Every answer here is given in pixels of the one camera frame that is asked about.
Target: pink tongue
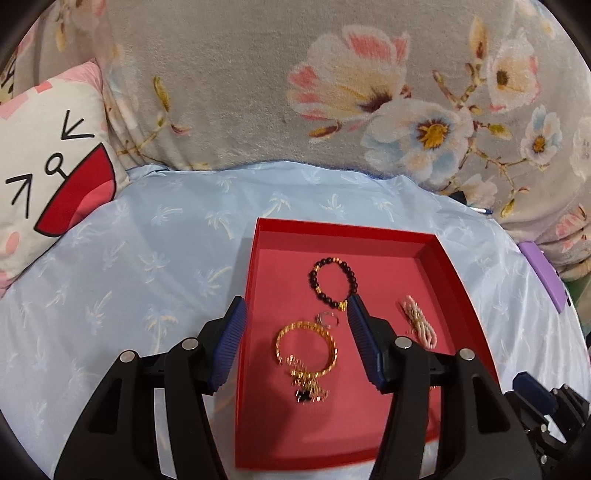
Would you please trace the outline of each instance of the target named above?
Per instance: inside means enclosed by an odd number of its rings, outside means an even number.
[[[112,195],[113,182],[110,180],[88,193],[74,212],[72,220],[70,220],[70,225],[68,225],[68,230],[88,217],[93,210],[110,201]]]

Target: black arrow-shaped eye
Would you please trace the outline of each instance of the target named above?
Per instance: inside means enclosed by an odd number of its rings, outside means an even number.
[[[15,202],[17,201],[17,199],[20,197],[22,191],[27,188],[27,205],[25,207],[25,218],[29,218],[29,206],[31,204],[31,185],[33,184],[33,174],[32,173],[27,173],[26,175],[19,175],[18,177],[12,177],[11,179],[6,180],[6,184],[8,185],[9,183],[13,183],[15,181],[25,181],[25,183],[23,183],[21,185],[21,188],[18,189],[17,194],[14,196],[14,198],[12,199],[12,202],[10,202],[10,205],[14,205]]]
[[[80,125],[84,119],[81,118],[74,125],[68,128],[68,120],[70,118],[70,111],[66,111],[66,118],[64,118],[64,126],[61,128],[61,139],[62,140],[75,140],[77,138],[94,138],[93,134],[81,134],[81,135],[70,135],[78,125]]]

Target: black beaded bracelet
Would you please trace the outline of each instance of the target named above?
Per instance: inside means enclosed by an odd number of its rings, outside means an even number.
[[[310,272],[310,287],[312,287],[312,289],[316,292],[316,296],[319,300],[323,301],[331,308],[339,309],[341,312],[344,312],[347,309],[347,300],[334,301],[322,291],[320,285],[318,284],[317,275],[321,267],[331,263],[336,263],[341,268],[341,270],[345,272],[345,275],[347,275],[347,280],[349,280],[348,296],[355,295],[357,293],[357,278],[355,278],[355,273],[353,270],[351,270],[351,267],[347,265],[347,262],[343,262],[340,258],[336,257],[323,258],[314,264],[314,268]]]

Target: black clover pendant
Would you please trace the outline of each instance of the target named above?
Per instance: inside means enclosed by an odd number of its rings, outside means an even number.
[[[298,403],[312,401],[312,396],[308,390],[298,390],[295,392]]]

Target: jewelry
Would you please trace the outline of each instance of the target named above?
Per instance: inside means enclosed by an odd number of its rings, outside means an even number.
[[[335,319],[336,323],[326,323],[323,320],[323,317],[332,317]],[[339,326],[340,320],[339,320],[339,316],[334,313],[334,312],[329,312],[328,310],[326,312],[321,312],[318,315],[316,315],[316,317],[314,318],[314,321],[320,325],[323,326],[326,329],[331,329],[331,328],[336,328]]]
[[[402,309],[413,326],[413,331],[417,334],[418,340],[423,347],[428,350],[434,349],[437,346],[437,334],[435,333],[435,329],[427,321],[425,314],[410,295],[407,295],[405,302],[402,303]]]
[[[296,358],[294,355],[289,355],[285,359],[281,356],[281,352],[279,350],[279,343],[281,342],[281,338],[287,332],[299,328],[312,330],[313,332],[318,333],[328,344],[329,359],[323,370],[320,370],[319,372],[309,372],[306,366],[302,363],[302,361]],[[277,358],[277,362],[280,365],[285,361],[285,363],[289,367],[291,367],[290,375],[293,379],[293,385],[300,387],[300,389],[295,392],[295,396],[297,398],[298,403],[307,401],[321,401],[326,399],[326,397],[329,394],[329,391],[324,390],[321,386],[319,386],[316,379],[325,376],[335,367],[337,353],[338,350],[336,347],[335,339],[332,338],[332,335],[329,333],[327,329],[325,329],[323,326],[318,325],[317,323],[294,322],[279,330],[279,333],[277,334],[277,338],[275,340],[275,357]]]
[[[345,275],[347,275],[347,280],[349,281],[349,295],[347,296],[349,297],[357,293],[357,278],[355,278],[355,273],[351,270],[351,267],[347,265],[347,262],[343,262],[340,258],[336,257],[323,258],[314,264],[314,268],[310,272],[310,286],[316,292],[316,296],[319,300],[323,301],[331,308],[339,309],[341,312],[344,312],[347,309],[347,299],[343,301],[334,301],[322,291],[318,284],[317,275],[320,268],[330,263],[338,264],[341,270],[345,272]]]

